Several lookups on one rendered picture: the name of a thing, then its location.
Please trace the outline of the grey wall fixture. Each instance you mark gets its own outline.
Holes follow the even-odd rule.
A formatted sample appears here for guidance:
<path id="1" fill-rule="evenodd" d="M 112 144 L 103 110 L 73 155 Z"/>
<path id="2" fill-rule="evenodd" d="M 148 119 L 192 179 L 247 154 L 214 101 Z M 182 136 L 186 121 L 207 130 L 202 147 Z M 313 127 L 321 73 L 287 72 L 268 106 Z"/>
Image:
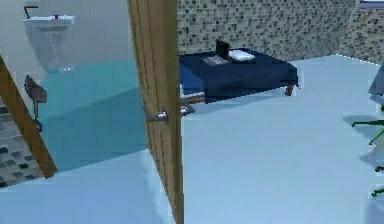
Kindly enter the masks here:
<path id="1" fill-rule="evenodd" d="M 27 95 L 33 102 L 33 113 L 34 113 L 33 121 L 36 125 L 37 130 L 41 132 L 42 124 L 38 120 L 39 105 L 41 103 L 46 103 L 48 101 L 47 91 L 43 87 L 41 87 L 39 84 L 37 84 L 29 75 L 26 75 L 26 78 L 24 81 L 24 88 Z"/>

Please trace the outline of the white pedestal sink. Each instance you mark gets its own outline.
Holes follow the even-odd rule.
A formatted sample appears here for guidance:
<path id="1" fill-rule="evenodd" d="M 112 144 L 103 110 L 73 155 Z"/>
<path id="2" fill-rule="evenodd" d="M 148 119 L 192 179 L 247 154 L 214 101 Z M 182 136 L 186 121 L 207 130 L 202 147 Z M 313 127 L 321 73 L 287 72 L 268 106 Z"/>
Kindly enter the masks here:
<path id="1" fill-rule="evenodd" d="M 71 25 L 73 15 L 31 16 L 23 20 L 26 33 L 41 67 L 49 72 L 68 72 L 74 69 L 62 59 L 60 45 Z"/>

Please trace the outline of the brown wooden room door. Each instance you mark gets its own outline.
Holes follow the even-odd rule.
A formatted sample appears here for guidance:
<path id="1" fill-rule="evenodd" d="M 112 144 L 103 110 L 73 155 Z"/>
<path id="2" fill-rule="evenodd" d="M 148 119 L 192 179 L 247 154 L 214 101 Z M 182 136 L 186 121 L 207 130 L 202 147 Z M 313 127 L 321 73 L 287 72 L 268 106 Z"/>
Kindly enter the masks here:
<path id="1" fill-rule="evenodd" d="M 142 107 L 165 109 L 168 121 L 148 122 L 149 150 L 168 198 L 175 224 L 185 224 L 178 74 L 176 0 L 126 0 Z"/>

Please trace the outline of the black laptop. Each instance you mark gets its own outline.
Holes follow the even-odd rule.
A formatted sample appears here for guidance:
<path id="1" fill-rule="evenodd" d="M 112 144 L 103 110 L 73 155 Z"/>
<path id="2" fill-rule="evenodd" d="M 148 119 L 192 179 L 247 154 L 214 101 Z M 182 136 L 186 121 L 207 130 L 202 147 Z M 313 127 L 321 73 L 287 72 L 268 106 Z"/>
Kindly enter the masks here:
<path id="1" fill-rule="evenodd" d="M 217 39 L 215 54 L 203 57 L 202 60 L 211 66 L 225 64 L 229 58 L 229 48 L 230 44 L 228 42 Z"/>

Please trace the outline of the window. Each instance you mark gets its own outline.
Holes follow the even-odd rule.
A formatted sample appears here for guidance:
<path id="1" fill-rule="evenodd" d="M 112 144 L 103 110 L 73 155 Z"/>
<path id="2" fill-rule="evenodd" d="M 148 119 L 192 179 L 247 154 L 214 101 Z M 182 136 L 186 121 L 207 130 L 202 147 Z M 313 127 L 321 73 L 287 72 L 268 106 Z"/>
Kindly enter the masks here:
<path id="1" fill-rule="evenodd" d="M 361 9 L 384 9 L 384 0 L 360 0 Z"/>

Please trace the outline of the dark blue bed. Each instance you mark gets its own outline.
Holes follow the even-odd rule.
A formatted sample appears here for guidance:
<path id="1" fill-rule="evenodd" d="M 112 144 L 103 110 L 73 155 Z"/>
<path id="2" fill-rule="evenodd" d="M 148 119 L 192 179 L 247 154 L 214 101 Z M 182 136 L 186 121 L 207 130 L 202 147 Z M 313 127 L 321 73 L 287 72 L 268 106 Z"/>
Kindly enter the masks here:
<path id="1" fill-rule="evenodd" d="M 280 87 L 291 95 L 299 86 L 297 68 L 291 63 L 255 50 L 241 48 L 254 59 L 211 65 L 204 61 L 215 52 L 202 52 L 179 57 L 179 78 L 185 94 L 204 93 L 206 104 L 261 93 Z"/>

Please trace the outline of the black sink faucet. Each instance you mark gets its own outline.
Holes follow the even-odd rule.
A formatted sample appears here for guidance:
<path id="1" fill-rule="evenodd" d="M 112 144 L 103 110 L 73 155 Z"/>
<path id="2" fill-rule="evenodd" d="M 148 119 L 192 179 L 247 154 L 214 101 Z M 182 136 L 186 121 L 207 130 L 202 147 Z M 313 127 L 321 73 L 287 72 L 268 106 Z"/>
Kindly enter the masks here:
<path id="1" fill-rule="evenodd" d="M 37 5 L 25 5 L 23 7 L 23 9 L 24 9 L 24 13 L 25 13 L 26 19 L 30 19 L 31 18 L 31 15 L 29 13 L 30 9 L 38 9 L 38 8 L 39 8 L 39 6 L 37 6 Z"/>

